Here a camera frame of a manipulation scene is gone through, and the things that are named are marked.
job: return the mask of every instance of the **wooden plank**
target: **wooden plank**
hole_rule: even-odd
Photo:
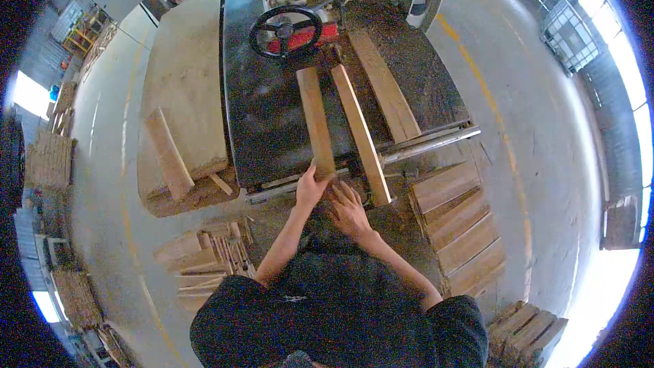
[[[141,119],[161,107],[179,154],[195,181],[228,164],[220,80],[221,0],[187,0],[161,17],[148,60]],[[139,196],[165,186],[152,143],[139,137]]]
[[[227,184],[218,174],[209,174],[209,177],[228,195],[231,195],[234,191],[231,186]]]
[[[202,286],[204,284],[215,282],[219,278],[223,278],[226,275],[227,273],[194,274],[192,276],[177,274],[175,276],[175,281],[177,282],[177,287],[179,288]]]
[[[493,272],[504,261],[502,239],[497,238],[489,247],[475,256],[472,260],[450,274],[452,296],[464,294],[487,274]]]
[[[315,67],[298,70],[296,75],[316,164],[316,179],[319,180],[336,173],[327,118],[323,107],[323,94]]]
[[[427,224],[429,242],[436,251],[445,248],[484,218],[490,210],[483,190],[478,189],[454,209]]]
[[[202,250],[198,235],[195,231],[187,231],[168,241],[152,252],[154,260],[159,264],[165,264],[172,260],[183,258]]]
[[[179,200],[188,193],[195,183],[179,155],[173,136],[161,108],[154,109],[145,123],[154,149],[156,162],[174,200]]]
[[[342,64],[334,67],[331,70],[331,77],[333,77],[338,94],[341,97],[341,103],[350,124],[352,136],[355,139],[356,149],[359,151],[359,157],[364,166],[365,177],[368,179],[368,184],[370,184],[373,202],[375,206],[389,204],[391,199],[386,178],[384,178],[377,150],[372,142],[368,125],[365,123],[364,114],[356,99],[355,90],[352,88],[345,67]]]
[[[189,254],[187,256],[183,256],[182,258],[169,261],[166,265],[166,270],[168,273],[171,273],[184,269],[188,270],[189,268],[197,266],[209,266],[214,263],[217,263],[216,255],[214,254],[213,249],[207,248],[202,249],[197,253]]]
[[[489,332],[489,354],[495,358],[501,358],[507,337],[527,323],[538,311],[538,308],[527,303],[518,312],[507,318],[497,329]]]
[[[354,30],[348,35],[350,43],[368,75],[395,143],[420,136],[422,133],[400,86],[393,78],[368,33],[365,30]]]
[[[465,233],[436,252],[443,273],[449,276],[490,246],[497,238],[498,233],[493,214],[487,213]]]
[[[184,310],[190,311],[192,313],[197,313],[199,309],[204,306],[204,303],[207,302],[207,299],[211,297],[212,293],[205,293],[201,295],[188,295],[188,294],[178,294],[177,301],[179,305],[184,308]]]
[[[568,319],[559,318],[550,327],[545,331],[545,333],[531,344],[526,350],[522,351],[522,366],[523,367],[537,367],[538,362],[547,361],[549,356],[552,355],[552,351],[563,335],[566,325],[568,325]]]
[[[504,274],[505,262],[500,263],[495,267],[489,274],[486,274],[477,284],[470,287],[464,294],[467,294],[471,297],[480,296],[486,287],[488,287],[494,281],[497,281]]]
[[[427,213],[480,184],[475,163],[467,160],[429,179],[414,184],[413,191],[418,199],[422,213]]]
[[[504,345],[502,362],[507,365],[519,365],[520,352],[534,342],[556,319],[557,317],[549,311],[541,310],[533,320],[529,321],[514,336],[509,336],[509,339]]]

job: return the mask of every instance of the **blue object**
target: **blue object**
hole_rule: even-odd
[[[50,100],[56,102],[58,97],[59,97],[59,86],[51,86],[50,87]]]

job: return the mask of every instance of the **concrete floor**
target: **concrete floor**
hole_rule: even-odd
[[[200,367],[188,339],[193,315],[176,304],[175,281],[154,264],[152,250],[204,219],[243,212],[262,222],[255,238],[266,248],[291,202],[251,207],[237,200],[164,219],[145,211],[135,158],[156,28],[140,8],[121,28],[144,47],[119,31],[78,88],[73,244],[105,319],[138,364]],[[444,0],[428,37],[482,133],[418,163],[426,168],[472,158],[478,164],[507,253],[504,279],[481,299],[486,312],[502,300],[528,298],[563,316],[598,249],[601,189],[580,95],[538,31],[517,0]],[[431,276],[424,242],[401,225],[379,227]]]

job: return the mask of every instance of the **red object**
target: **red object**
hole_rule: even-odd
[[[298,30],[293,34],[289,40],[289,50],[297,49],[299,46],[306,44],[313,37],[314,27],[306,27],[305,29]],[[323,45],[326,42],[331,42],[338,37],[338,28],[336,23],[328,23],[323,25],[323,32],[318,39],[316,46]],[[279,39],[275,38],[272,42],[268,43],[268,51],[271,53],[279,53]]]

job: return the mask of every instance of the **black handwheel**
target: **black handwheel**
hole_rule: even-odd
[[[305,15],[309,19],[302,20],[297,23],[281,22],[275,24],[267,22],[272,17],[278,16],[282,13],[299,13],[301,15]],[[309,40],[308,43],[299,46],[297,49],[290,50],[289,40],[291,36],[293,36],[293,33],[299,29],[304,29],[311,26],[313,26],[313,37],[311,40]],[[275,36],[279,38],[279,53],[272,53],[259,45],[257,38],[260,31],[275,33]],[[288,59],[289,57],[306,54],[308,51],[312,50],[313,45],[318,42],[322,33],[323,21],[312,10],[298,5],[283,5],[275,7],[274,9],[270,9],[269,11],[259,16],[259,18],[250,28],[249,42],[251,48],[264,57],[268,57],[270,59]]]

